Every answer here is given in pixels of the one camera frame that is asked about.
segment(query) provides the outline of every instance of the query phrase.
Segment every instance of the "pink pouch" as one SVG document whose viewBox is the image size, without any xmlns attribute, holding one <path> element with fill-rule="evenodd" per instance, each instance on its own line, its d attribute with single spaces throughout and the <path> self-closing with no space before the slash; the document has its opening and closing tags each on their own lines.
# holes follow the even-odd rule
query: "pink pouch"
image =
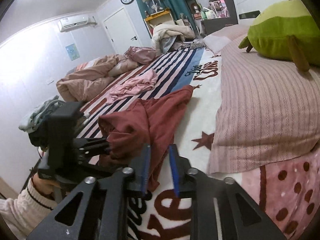
<svg viewBox="0 0 320 240">
<path fill-rule="evenodd" d="M 132 47 L 124 54 L 126 58 L 130 58 L 140 64 L 149 64 L 156 57 L 156 51 L 152 48 L 147 47 Z"/>
</svg>

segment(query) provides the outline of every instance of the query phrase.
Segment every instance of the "stuffed animal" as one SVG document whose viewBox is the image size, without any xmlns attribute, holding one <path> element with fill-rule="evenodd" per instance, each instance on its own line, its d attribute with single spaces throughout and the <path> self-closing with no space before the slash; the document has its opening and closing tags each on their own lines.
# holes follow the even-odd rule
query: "stuffed animal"
<svg viewBox="0 0 320 240">
<path fill-rule="evenodd" d="M 293 61 L 303 72 L 309 70 L 309 63 L 320 66 L 320 30 L 301 0 L 269 6 L 254 20 L 239 48 Z"/>
</svg>

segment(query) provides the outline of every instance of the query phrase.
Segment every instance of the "red star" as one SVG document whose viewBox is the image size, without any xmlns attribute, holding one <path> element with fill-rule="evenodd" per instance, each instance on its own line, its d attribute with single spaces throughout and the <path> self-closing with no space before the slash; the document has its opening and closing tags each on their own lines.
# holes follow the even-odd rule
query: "red star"
<svg viewBox="0 0 320 240">
<path fill-rule="evenodd" d="M 214 133 L 208 135 L 205 132 L 202 132 L 202 136 L 200 139 L 192 140 L 193 142 L 198 143 L 198 145 L 194 148 L 194 150 L 198 149 L 202 146 L 206 146 L 207 149 L 209 149 L 211 151 L 211 145 L 213 143 L 213 138 L 214 138 Z"/>
<path fill-rule="evenodd" d="M 196 85 L 195 87 L 193 87 L 194 89 L 196 88 L 200 88 L 202 85 Z"/>
</svg>

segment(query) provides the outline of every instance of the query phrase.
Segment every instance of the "plush toy foot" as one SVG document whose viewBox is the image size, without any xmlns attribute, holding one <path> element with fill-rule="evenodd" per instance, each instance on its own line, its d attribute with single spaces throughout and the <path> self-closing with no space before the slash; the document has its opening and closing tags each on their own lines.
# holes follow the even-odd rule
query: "plush toy foot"
<svg viewBox="0 0 320 240">
<path fill-rule="evenodd" d="M 247 37 L 245 37 L 244 39 L 243 39 L 243 41 L 241 41 L 241 43 L 240 43 L 240 45 L 239 45 L 239 47 L 238 47 L 239 49 L 244 49 L 244 48 L 247 48 L 247 53 L 249 53 L 251 50 L 252 50 L 252 45 L 251 45 L 251 43 L 250 43 L 250 41 L 249 41 L 249 39 L 248 39 L 248 36 Z"/>
<path fill-rule="evenodd" d="M 287 36 L 287 42 L 291 58 L 298 70 L 307 72 L 310 69 L 310 65 L 302 49 L 299 47 L 296 37 L 294 35 Z"/>
</svg>

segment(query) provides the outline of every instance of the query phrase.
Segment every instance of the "white door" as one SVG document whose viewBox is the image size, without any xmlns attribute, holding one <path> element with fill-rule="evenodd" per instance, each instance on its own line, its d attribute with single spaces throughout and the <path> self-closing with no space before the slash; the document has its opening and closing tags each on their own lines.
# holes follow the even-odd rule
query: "white door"
<svg viewBox="0 0 320 240">
<path fill-rule="evenodd" d="M 118 54 L 124 54 L 130 46 L 141 47 L 136 31 L 123 8 L 106 19 L 104 25 Z"/>
</svg>

